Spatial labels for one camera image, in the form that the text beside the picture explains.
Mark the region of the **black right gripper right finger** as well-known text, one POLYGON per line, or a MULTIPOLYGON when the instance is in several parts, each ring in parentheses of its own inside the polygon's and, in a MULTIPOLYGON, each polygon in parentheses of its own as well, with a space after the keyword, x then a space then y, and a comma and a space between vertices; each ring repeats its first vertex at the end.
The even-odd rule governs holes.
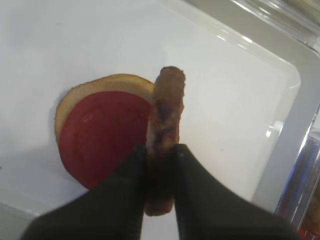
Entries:
POLYGON ((283 218, 239 197, 216 180, 185 144, 173 154, 174 199, 181 240, 297 240, 283 218))

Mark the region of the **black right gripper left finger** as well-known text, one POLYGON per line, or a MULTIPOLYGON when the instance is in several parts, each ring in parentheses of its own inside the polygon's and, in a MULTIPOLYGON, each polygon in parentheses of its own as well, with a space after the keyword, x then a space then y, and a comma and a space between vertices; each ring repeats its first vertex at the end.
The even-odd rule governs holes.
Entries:
POLYGON ((145 204, 146 149, 124 162, 87 193, 34 219, 23 240, 139 240, 145 204))

